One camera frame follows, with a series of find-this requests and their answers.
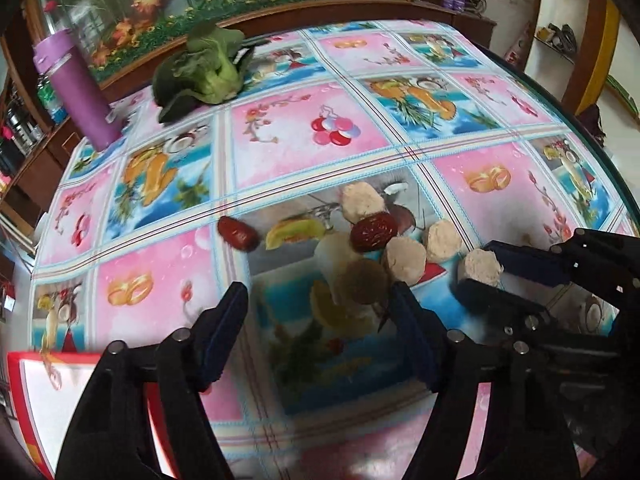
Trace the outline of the white fruit piece gripped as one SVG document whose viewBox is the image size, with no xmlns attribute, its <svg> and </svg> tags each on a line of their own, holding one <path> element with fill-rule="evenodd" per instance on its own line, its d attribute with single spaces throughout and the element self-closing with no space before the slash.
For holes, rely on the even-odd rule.
<svg viewBox="0 0 640 480">
<path fill-rule="evenodd" d="M 491 250 L 475 248 L 468 252 L 458 264 L 459 282 L 474 280 L 485 285 L 497 287 L 503 266 Z"/>
</svg>

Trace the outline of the white fruit piece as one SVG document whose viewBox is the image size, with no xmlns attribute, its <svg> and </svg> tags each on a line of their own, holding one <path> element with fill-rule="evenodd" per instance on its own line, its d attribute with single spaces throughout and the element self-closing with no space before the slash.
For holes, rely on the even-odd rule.
<svg viewBox="0 0 640 480">
<path fill-rule="evenodd" d="M 395 236 L 385 246 L 382 263 L 394 281 L 412 286 L 424 274 L 426 249 L 411 237 Z"/>
<path fill-rule="evenodd" d="M 383 197 L 372 185 L 364 181 L 343 186 L 340 203 L 343 217 L 352 224 L 372 214 L 386 211 Z"/>
<path fill-rule="evenodd" d="M 423 234 L 423 244 L 428 262 L 442 263 L 448 261 L 462 247 L 462 238 L 448 219 L 442 219 L 431 224 Z"/>
</svg>

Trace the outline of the brown longan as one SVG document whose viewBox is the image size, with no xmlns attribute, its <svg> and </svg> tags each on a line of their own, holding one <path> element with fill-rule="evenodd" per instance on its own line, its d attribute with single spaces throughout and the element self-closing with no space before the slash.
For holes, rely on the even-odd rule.
<svg viewBox="0 0 640 480">
<path fill-rule="evenodd" d="M 345 307 L 380 304 L 387 296 L 388 275 L 378 262 L 362 258 L 346 266 L 336 279 L 335 287 Z"/>
</svg>

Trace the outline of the red jujube date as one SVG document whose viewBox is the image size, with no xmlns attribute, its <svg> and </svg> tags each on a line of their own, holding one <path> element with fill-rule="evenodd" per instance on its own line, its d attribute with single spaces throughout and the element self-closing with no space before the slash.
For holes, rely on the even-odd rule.
<svg viewBox="0 0 640 480">
<path fill-rule="evenodd" d="M 358 221 L 350 231 L 349 241 L 356 252 L 375 252 L 383 249 L 397 233 L 396 220 L 389 212 L 381 211 Z"/>
<path fill-rule="evenodd" d="M 228 245 L 240 252 L 252 252 L 260 243 L 259 234 L 252 226 L 228 216 L 218 220 L 217 231 Z"/>
</svg>

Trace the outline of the white fruit piece top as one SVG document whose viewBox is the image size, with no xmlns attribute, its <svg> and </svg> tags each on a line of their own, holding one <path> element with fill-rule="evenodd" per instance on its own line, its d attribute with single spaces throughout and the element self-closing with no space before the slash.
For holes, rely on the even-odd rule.
<svg viewBox="0 0 640 480">
<path fill-rule="evenodd" d="M 340 203 L 343 217 L 352 224 L 372 214 L 386 211 L 383 197 L 372 185 L 364 181 L 343 186 Z"/>
</svg>

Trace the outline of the red rimmed white tray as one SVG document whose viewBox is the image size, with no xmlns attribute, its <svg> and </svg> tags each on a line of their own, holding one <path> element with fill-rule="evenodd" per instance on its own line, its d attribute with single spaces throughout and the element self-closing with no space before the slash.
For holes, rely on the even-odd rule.
<svg viewBox="0 0 640 480">
<path fill-rule="evenodd" d="M 157 388 L 124 384 L 94 353 L 8 354 L 17 421 L 48 479 L 172 479 Z"/>
</svg>

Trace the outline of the colourful fruit pattern tablecloth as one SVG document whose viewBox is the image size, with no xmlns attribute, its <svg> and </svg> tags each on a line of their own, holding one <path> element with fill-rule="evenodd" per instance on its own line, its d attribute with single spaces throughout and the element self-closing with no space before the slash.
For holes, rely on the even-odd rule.
<svg viewBox="0 0 640 480">
<path fill-rule="evenodd" d="M 29 327 L 40 356 L 140 346 L 193 323 L 234 281 L 248 321 L 203 405 L 254 479 L 397 479 L 433 404 L 393 327 L 345 307 L 341 189 L 364 181 L 398 236 L 450 220 L 462 250 L 546 249 L 574 229 L 637 235 L 620 174 L 519 76 L 452 27 L 352 22 L 282 32 L 242 94 L 157 121 L 150 89 L 113 105 L 122 137 L 81 141 L 43 227 Z M 240 252 L 222 216 L 259 234 Z"/>
</svg>

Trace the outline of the green leafy vegetable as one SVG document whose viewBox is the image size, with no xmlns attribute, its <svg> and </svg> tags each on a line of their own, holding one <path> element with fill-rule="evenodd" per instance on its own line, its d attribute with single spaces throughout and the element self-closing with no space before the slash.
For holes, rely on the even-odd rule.
<svg viewBox="0 0 640 480">
<path fill-rule="evenodd" d="M 244 86 L 255 49 L 266 42 L 247 39 L 239 29 L 214 22 L 198 23 L 186 37 L 184 49 L 163 60 L 154 72 L 157 121 L 171 124 L 202 105 L 234 99 Z"/>
</svg>

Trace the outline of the purple thermos bottle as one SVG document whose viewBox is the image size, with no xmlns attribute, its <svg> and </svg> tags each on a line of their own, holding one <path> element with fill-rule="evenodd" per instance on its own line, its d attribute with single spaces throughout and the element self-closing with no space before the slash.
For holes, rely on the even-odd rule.
<svg viewBox="0 0 640 480">
<path fill-rule="evenodd" d="M 50 81 L 68 116 L 102 152 L 122 137 L 122 120 L 93 78 L 72 33 L 62 29 L 34 47 L 34 64 Z"/>
</svg>

